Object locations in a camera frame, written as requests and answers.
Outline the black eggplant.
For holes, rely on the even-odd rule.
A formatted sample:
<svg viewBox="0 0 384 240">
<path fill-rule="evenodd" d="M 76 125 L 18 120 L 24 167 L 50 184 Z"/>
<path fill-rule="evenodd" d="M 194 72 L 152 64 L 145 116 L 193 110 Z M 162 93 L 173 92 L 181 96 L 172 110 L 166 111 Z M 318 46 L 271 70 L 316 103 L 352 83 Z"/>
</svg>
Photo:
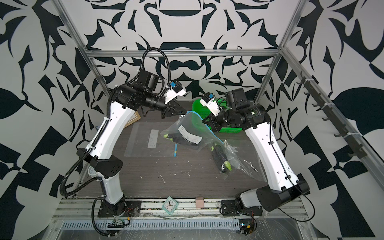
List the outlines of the black eggplant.
<svg viewBox="0 0 384 240">
<path fill-rule="evenodd" d="M 165 134 L 165 139 L 170 140 L 171 142 L 183 145 L 183 146 L 190 146 L 190 147 L 197 147 L 198 145 L 196 143 L 193 143 L 189 140 L 187 140 L 185 137 L 183 137 L 181 134 Z"/>
<path fill-rule="evenodd" d="M 228 157 L 220 145 L 215 145 L 212 147 L 212 157 L 220 173 L 232 171 L 232 166 L 228 160 Z"/>
<path fill-rule="evenodd" d="M 212 154 L 212 159 L 214 160 L 217 168 L 219 169 L 219 172 L 226 173 L 227 168 L 225 166 L 225 162 L 227 161 L 227 158 L 225 156 L 225 152 L 221 147 L 221 145 L 211 146 L 211 154 Z"/>
</svg>

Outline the lifted clear zip-top bag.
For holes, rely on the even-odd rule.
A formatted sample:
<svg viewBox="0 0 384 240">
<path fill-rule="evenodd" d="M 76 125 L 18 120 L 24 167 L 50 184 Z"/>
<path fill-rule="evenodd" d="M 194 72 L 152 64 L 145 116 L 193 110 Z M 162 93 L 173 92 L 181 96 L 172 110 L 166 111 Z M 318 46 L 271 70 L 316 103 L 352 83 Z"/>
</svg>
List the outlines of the lifted clear zip-top bag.
<svg viewBox="0 0 384 240">
<path fill-rule="evenodd" d="M 223 179 L 232 176 L 235 173 L 243 173 L 248 177 L 257 181 L 265 182 L 267 177 L 265 175 L 264 167 L 262 166 L 261 159 L 257 154 L 253 144 L 245 140 L 224 140 L 221 147 L 225 151 L 228 160 L 232 166 L 232 171 L 226 173 L 218 173 Z"/>
</svg>

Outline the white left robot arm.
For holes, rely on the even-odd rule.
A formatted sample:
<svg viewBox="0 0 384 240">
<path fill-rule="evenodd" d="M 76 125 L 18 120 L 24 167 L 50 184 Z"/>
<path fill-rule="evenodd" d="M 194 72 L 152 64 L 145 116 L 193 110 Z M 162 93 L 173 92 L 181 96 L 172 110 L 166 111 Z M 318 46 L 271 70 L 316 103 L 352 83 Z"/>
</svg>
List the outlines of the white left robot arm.
<svg viewBox="0 0 384 240">
<path fill-rule="evenodd" d="M 113 156 L 113 149 L 125 125 L 141 107 L 159 111 L 163 119 L 186 114 L 187 111 L 176 101 L 177 97 L 185 94 L 186 88 L 180 82 L 171 82 L 165 93 L 160 95 L 128 85 L 114 88 L 102 126 L 87 147 L 78 150 L 78 155 L 94 171 L 93 180 L 102 183 L 105 208 L 113 215 L 121 215 L 125 208 L 119 177 L 123 162 Z"/>
</svg>

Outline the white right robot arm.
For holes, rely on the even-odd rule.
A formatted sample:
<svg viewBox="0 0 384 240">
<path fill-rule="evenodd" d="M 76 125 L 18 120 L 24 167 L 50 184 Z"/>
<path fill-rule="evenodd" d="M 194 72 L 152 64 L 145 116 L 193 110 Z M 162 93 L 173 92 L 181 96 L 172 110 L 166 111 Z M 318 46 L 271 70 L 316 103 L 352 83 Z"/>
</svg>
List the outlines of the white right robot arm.
<svg viewBox="0 0 384 240">
<path fill-rule="evenodd" d="M 223 127 L 241 128 L 251 140 L 264 167 L 267 185 L 240 193 L 240 208 L 262 207 L 271 212 L 310 192 L 306 181 L 301 181 L 289 166 L 272 130 L 269 114 L 261 105 L 241 104 L 239 108 L 222 109 L 217 102 L 201 104 L 210 114 L 203 122 L 214 132 Z"/>
</svg>

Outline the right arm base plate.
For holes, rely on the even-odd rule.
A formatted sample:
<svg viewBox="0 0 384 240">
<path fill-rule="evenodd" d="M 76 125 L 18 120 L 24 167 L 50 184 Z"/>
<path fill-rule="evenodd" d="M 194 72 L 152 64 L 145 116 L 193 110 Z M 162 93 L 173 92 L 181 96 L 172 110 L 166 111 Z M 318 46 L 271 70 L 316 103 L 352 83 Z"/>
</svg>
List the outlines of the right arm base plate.
<svg viewBox="0 0 384 240">
<path fill-rule="evenodd" d="M 263 208 L 261 206 L 246 208 L 239 198 L 234 200 L 221 200 L 219 212 L 224 217 L 235 216 L 250 216 L 260 217 L 263 215 Z"/>
</svg>

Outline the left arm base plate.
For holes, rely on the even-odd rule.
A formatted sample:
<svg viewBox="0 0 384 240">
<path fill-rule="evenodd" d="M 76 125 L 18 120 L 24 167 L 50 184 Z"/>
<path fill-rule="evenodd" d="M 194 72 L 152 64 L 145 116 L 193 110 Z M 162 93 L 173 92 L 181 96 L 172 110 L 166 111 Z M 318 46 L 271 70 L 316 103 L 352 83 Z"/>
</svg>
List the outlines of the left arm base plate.
<svg viewBox="0 0 384 240">
<path fill-rule="evenodd" d="M 141 201 L 122 199 L 116 205 L 112 205 L 103 200 L 98 212 L 98 218 L 136 217 L 141 212 L 141 205 Z"/>
</svg>

